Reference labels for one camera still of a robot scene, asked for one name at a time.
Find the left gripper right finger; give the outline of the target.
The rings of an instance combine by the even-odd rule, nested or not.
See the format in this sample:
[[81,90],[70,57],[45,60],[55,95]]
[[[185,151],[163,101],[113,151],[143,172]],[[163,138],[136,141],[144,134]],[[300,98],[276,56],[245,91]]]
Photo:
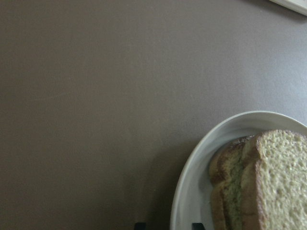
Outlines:
[[192,230],[204,230],[202,223],[192,223]]

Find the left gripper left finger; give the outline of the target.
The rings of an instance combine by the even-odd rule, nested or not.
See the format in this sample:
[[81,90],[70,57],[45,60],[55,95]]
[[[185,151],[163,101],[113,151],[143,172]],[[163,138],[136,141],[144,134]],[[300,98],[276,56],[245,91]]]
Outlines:
[[146,230],[145,222],[137,222],[134,224],[134,230]]

